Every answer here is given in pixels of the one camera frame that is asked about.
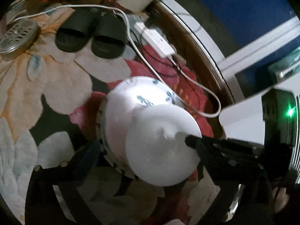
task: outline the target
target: cable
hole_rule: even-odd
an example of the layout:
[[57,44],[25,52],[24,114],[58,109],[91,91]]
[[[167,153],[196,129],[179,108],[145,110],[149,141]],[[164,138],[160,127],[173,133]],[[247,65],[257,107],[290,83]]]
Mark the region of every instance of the cable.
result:
[[215,118],[215,117],[217,117],[217,116],[220,114],[220,112],[221,112],[221,102],[220,102],[219,98],[216,96],[216,94],[213,93],[210,89],[206,88],[205,86],[203,86],[203,85],[199,84],[198,82],[194,81],[193,79],[191,79],[189,76],[187,76],[187,75],[181,70],[181,68],[176,64],[176,62],[174,62],[174,60],[173,60],[171,57],[170,57],[169,59],[170,59],[170,61],[174,64],[174,66],[177,67],[178,71],[179,71],[179,72],[180,72],[187,80],[191,81],[193,84],[199,86],[200,88],[202,88],[202,89],[204,89],[205,91],[207,91],[208,93],[210,93],[210,94],[217,100],[219,107],[218,107],[218,110],[217,110],[216,113],[212,113],[212,114],[210,114],[210,113],[204,113],[204,112],[200,112],[200,111],[198,111],[197,109],[195,109],[194,107],[190,106],[188,103],[186,103],[186,102],[185,102],[184,100],[182,100],[181,98],[179,98],[179,100],[180,100],[184,105],[186,105],[187,107],[189,107],[190,109],[192,109],[194,112],[196,112],[196,113],[198,113],[198,114],[200,114],[200,115],[202,115],[202,116],[204,116],[204,117],[206,117],[206,118]]
[[[188,14],[188,13],[172,13],[172,15],[176,15],[179,19],[180,18],[180,15],[183,15],[183,16],[188,16],[188,17],[192,17],[194,18],[191,14]],[[197,22],[199,22],[199,27],[197,29],[195,29],[194,31],[191,30],[191,32],[182,32],[183,34],[187,34],[187,35],[191,35],[191,34],[195,34],[197,33],[198,31],[200,31],[202,29],[202,21],[200,19],[196,20]]]
[[[55,8],[52,8],[48,11],[45,11],[45,12],[41,12],[41,13],[37,13],[37,14],[33,14],[33,15],[28,15],[28,16],[23,16],[23,17],[19,17],[17,19],[14,19],[13,22],[16,22],[16,21],[19,21],[20,19],[27,19],[27,18],[32,18],[32,17],[36,17],[36,16],[39,16],[39,15],[43,15],[43,14],[46,14],[46,13],[50,13],[58,8],[63,8],[63,7],[99,7],[99,8],[105,8],[105,9],[109,9],[109,10],[116,10],[116,11],[119,11],[122,15],[123,15],[123,19],[124,19],[124,22],[126,24],[126,27],[127,27],[127,37],[131,43],[131,45],[133,46],[133,48],[135,49],[136,53],[140,56],[140,58],[143,60],[143,62],[148,66],[148,68],[154,73],[154,75],[162,82],[164,83],[167,87],[169,87],[163,80],[162,78],[160,77],[160,75],[155,71],[155,69],[148,63],[148,61],[145,59],[145,57],[141,54],[141,52],[139,51],[139,49],[137,48],[137,46],[134,44],[134,41],[132,40],[131,38],[131,35],[130,35],[130,24],[129,24],[129,20],[128,20],[128,17],[127,15],[119,8],[116,8],[116,7],[107,7],[107,6],[103,6],[103,5],[61,5],[61,6],[57,6]],[[189,106],[189,104],[187,102],[185,102],[183,99],[181,99],[179,96],[179,100],[184,104],[186,105],[187,107],[189,107],[190,109],[192,109],[194,112],[206,117],[206,118],[215,118],[219,115],[220,111],[221,111],[221,102],[220,100],[218,99],[218,97],[215,95],[215,93],[213,93],[211,90],[209,90],[208,88],[206,88],[205,86],[203,85],[200,85],[198,82],[192,80],[189,76],[187,76],[182,70],[180,67],[178,67],[178,65],[174,62],[174,60],[170,57],[169,58],[170,61],[174,64],[174,66],[178,69],[179,72],[181,72],[181,74],[186,78],[188,79],[189,81],[191,81],[192,83],[194,83],[195,85],[201,87],[202,89],[204,89],[205,91],[209,92],[214,98],[216,98],[217,102],[218,102],[218,105],[219,105],[219,108],[217,110],[216,113],[213,113],[213,114],[209,114],[209,113],[204,113],[204,112],[200,112],[198,110],[196,110],[194,107],[192,106]]]
[[[159,63],[161,63],[161,64],[163,64],[163,65],[165,65],[165,66],[167,66],[167,67],[169,67],[169,68],[173,68],[173,69],[175,69],[175,71],[176,71],[176,68],[174,67],[174,65],[170,65],[170,64],[168,64],[168,63],[166,63],[166,62],[164,62],[164,61],[160,61],[159,59],[157,59],[157,58],[155,58],[154,56],[152,56],[147,50],[146,50],[146,48],[143,46],[143,44],[142,44],[142,41],[141,41],[141,38],[142,38],[142,33],[141,33],[141,35],[140,35],[140,38],[138,38],[138,36],[135,34],[135,32],[132,30],[132,29],[130,29],[130,32],[134,35],[134,37],[136,38],[136,40],[137,40],[137,42],[138,42],[138,44],[139,44],[139,47],[141,48],[141,50],[140,50],[140,52],[141,52],[141,54],[146,58],[146,56],[145,56],[145,54],[143,53],[143,51],[145,51],[152,59],[154,59],[156,62],[159,62]],[[176,73],[175,72],[175,74],[173,74],[173,75],[170,75],[170,74],[166,74],[166,73],[161,73],[161,72],[157,72],[160,76],[163,76],[163,77],[167,77],[167,78],[175,78],[175,77],[178,77],[178,73]]]
[[[133,36],[136,38],[136,41],[138,42],[140,48],[144,49],[144,51],[145,51],[149,56],[151,56],[155,61],[157,61],[158,63],[164,64],[164,65],[166,65],[166,66],[168,66],[168,67],[170,67],[170,68],[175,69],[176,75],[174,75],[174,76],[178,77],[178,73],[177,73],[177,72],[178,72],[178,69],[177,69],[177,67],[175,67],[174,65],[169,65],[169,64],[167,64],[167,63],[165,63],[165,62],[163,62],[163,61],[158,60],[157,58],[155,58],[154,56],[152,56],[152,55],[146,50],[146,48],[143,47],[143,44],[142,44],[142,42],[141,42],[142,33],[140,34],[140,38],[138,38],[138,36],[135,34],[135,32],[134,32],[132,29],[130,29],[130,32],[131,32],[131,33],[133,34]],[[164,76],[164,77],[169,77],[169,78],[174,77],[174,76],[172,76],[172,75],[166,75],[166,74],[162,74],[162,73],[160,73],[160,72],[159,72],[159,75]],[[196,95],[196,97],[197,97],[197,101],[198,101],[198,106],[200,106],[200,100],[199,100],[199,97],[198,97],[198,95],[197,95],[195,89],[192,87],[192,85],[190,84],[189,80],[187,80],[185,77],[184,77],[184,79],[186,80],[186,82],[189,84],[189,86],[191,87],[191,89],[192,89],[193,92],[195,93],[195,95]]]

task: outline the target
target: rug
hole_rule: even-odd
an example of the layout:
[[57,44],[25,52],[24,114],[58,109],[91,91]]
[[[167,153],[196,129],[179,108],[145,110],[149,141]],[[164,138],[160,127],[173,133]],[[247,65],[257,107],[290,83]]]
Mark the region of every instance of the rug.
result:
[[[18,58],[0,62],[0,193],[22,224],[33,167],[58,166],[93,141],[99,105],[119,82],[132,76],[154,77],[130,45],[122,57],[113,60],[95,56],[91,43],[76,53],[57,49],[55,33],[73,12],[62,8],[33,18],[41,27],[37,41]],[[158,57],[149,45],[144,49]],[[147,60],[190,106],[203,111],[210,104],[202,89],[176,75],[172,67],[152,57]],[[182,65],[182,70],[197,80],[188,67]],[[202,134],[212,137],[206,118],[190,113]],[[54,189],[66,217],[73,220],[59,189]],[[219,187],[205,169],[199,178],[196,170],[181,187],[156,187],[122,176],[100,156],[78,191],[103,225],[124,221],[154,225],[175,218],[194,225]]]

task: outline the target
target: black cable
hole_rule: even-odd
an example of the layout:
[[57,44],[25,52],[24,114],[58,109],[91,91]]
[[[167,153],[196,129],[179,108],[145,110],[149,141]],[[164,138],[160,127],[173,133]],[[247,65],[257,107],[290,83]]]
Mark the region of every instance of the black cable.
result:
[[[132,29],[130,29],[130,31],[131,31],[131,33],[134,35],[134,37],[136,38],[136,40],[137,40],[139,46],[140,46],[142,49],[144,49],[144,48],[143,48],[142,42],[139,40],[139,38],[137,37],[137,35],[135,34],[135,32],[134,32]],[[176,71],[176,76],[178,76],[179,70],[178,70],[178,68],[175,67],[173,64],[172,64],[172,65],[166,64],[165,62],[162,62],[162,61],[160,61],[160,60],[154,58],[151,54],[149,54],[149,52],[147,52],[147,54],[148,54],[149,56],[151,56],[151,57],[152,57],[154,60],[156,60],[157,62],[162,63],[162,64],[164,64],[164,65],[166,65],[166,66],[168,66],[168,67],[174,68],[175,71]],[[176,65],[179,67],[180,70],[182,70],[181,65],[180,65],[178,62],[176,62]],[[157,72],[157,73],[158,73],[159,75],[162,75],[162,76],[165,76],[165,77],[173,77],[173,76],[169,76],[169,75],[166,75],[166,74],[163,74],[163,73],[159,73],[159,72]],[[195,89],[192,87],[192,85],[190,84],[190,82],[189,82],[185,77],[184,77],[184,79],[185,79],[185,81],[189,84],[189,86],[192,88],[193,92],[195,93],[195,95],[196,95],[196,97],[197,97],[197,101],[198,101],[198,106],[200,107],[200,100],[199,100],[199,97],[198,97],[198,95],[197,95]]]
[[[187,14],[187,13],[174,13],[174,14],[176,14],[178,17],[180,16],[180,15],[184,15],[184,16],[188,16],[188,17],[193,17],[191,14]],[[195,33],[197,33],[198,31],[200,31],[201,30],[201,28],[202,28],[202,21],[199,19],[199,21],[197,21],[197,22],[199,22],[199,27],[197,28],[197,29],[195,29],[194,31],[192,31],[192,32],[183,32],[183,34],[188,34],[188,35],[191,35],[191,34],[195,34]]]
[[[143,46],[141,40],[137,37],[137,35],[134,33],[134,31],[133,31],[132,29],[130,29],[130,31],[131,31],[131,33],[134,35],[134,37],[136,38],[136,40],[137,40],[137,42],[138,42],[138,44],[139,44],[139,46],[140,46],[140,48],[141,48],[140,52],[141,52],[141,54],[142,54],[142,56],[143,56],[144,58],[146,58],[146,57],[145,57],[145,54],[143,53],[143,50],[144,50],[149,56],[151,56],[151,58],[153,58],[155,61],[160,62],[160,63],[166,65],[167,67],[170,67],[170,68],[174,68],[174,69],[175,69],[175,67],[174,67],[173,65],[167,64],[166,62],[160,61],[159,59],[157,59],[157,58],[155,58],[154,56],[152,56],[152,55],[144,48],[144,46]],[[177,74],[177,73],[174,74],[174,75],[169,75],[169,74],[165,74],[165,73],[161,73],[161,72],[157,72],[157,73],[158,73],[160,76],[167,77],[167,78],[175,78],[175,77],[178,77],[178,74]]]

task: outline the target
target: black slipper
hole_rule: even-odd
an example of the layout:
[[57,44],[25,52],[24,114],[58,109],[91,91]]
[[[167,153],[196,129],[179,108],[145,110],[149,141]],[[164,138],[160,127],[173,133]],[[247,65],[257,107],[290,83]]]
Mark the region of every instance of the black slipper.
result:
[[125,51],[126,41],[126,25],[123,19],[106,13],[99,19],[91,49],[97,57],[118,58]]
[[72,13],[56,33],[57,48],[64,52],[77,52],[82,49],[92,36],[95,18],[95,13],[88,9]]

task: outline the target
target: blue floral pattern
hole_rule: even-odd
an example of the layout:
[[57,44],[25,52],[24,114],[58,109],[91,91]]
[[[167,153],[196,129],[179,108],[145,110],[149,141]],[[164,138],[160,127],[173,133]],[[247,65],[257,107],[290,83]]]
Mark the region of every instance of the blue floral pattern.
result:
[[142,97],[142,96],[136,96],[136,97],[137,97],[137,99],[139,99],[141,101],[142,104],[146,104],[147,107],[154,106],[154,104],[152,102],[148,101],[144,97]]
[[167,98],[166,101],[172,101],[172,104],[175,104],[175,99],[177,98],[176,94],[174,92],[167,91]]

